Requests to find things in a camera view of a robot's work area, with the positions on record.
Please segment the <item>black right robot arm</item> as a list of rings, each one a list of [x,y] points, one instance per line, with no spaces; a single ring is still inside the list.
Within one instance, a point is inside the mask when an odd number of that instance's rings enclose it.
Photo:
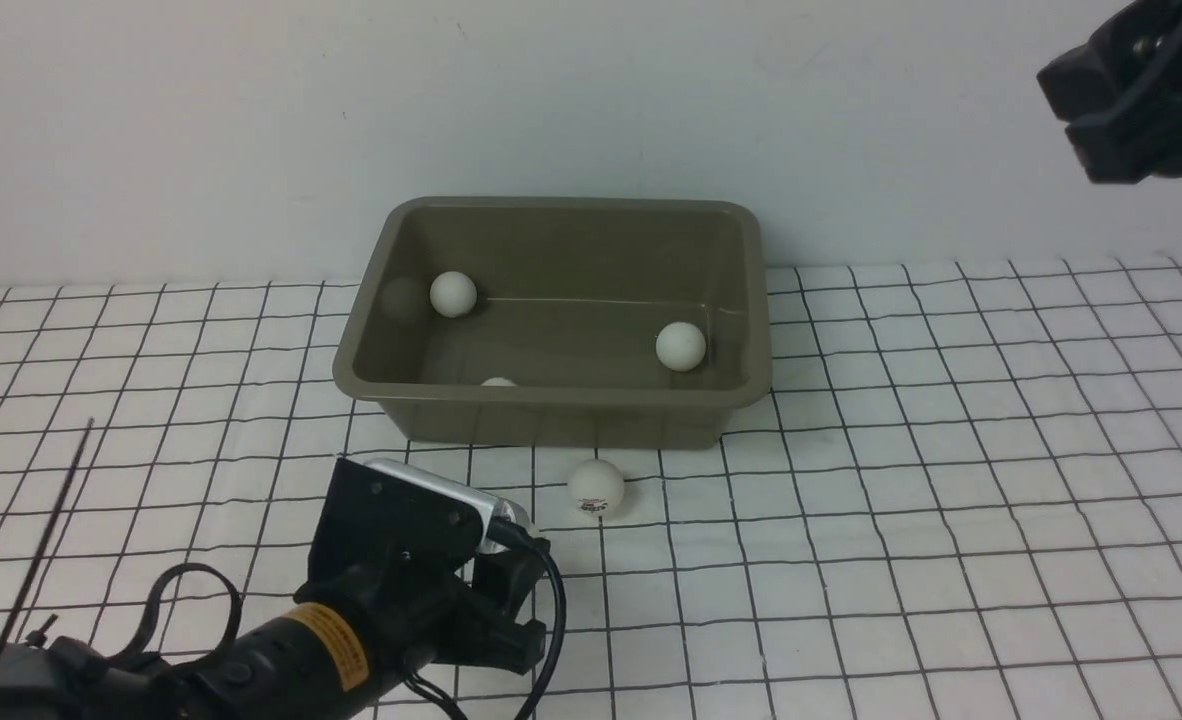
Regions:
[[[1182,1],[1132,1],[1035,82],[1091,183],[1182,179]]]

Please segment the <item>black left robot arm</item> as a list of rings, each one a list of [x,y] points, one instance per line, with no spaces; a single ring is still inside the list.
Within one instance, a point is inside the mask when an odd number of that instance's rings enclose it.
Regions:
[[[298,605],[240,633],[230,609],[212,651],[171,664],[147,650],[163,591],[181,575],[216,575],[183,562],[161,575],[134,638],[100,653],[46,629],[0,641],[0,719],[352,719],[396,689],[449,719],[465,711],[426,676],[428,664],[535,672],[519,719],[535,716],[561,655],[567,593],[548,543],[537,539],[452,570],[400,557],[348,591],[343,579],[304,588]]]

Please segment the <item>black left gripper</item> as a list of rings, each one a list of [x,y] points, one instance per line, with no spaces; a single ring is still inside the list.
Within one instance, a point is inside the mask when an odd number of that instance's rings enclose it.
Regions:
[[[521,675],[544,659],[547,625],[515,621],[546,575],[550,543],[478,554],[457,571],[385,559],[297,592],[297,623],[340,682],[403,682],[426,664]]]

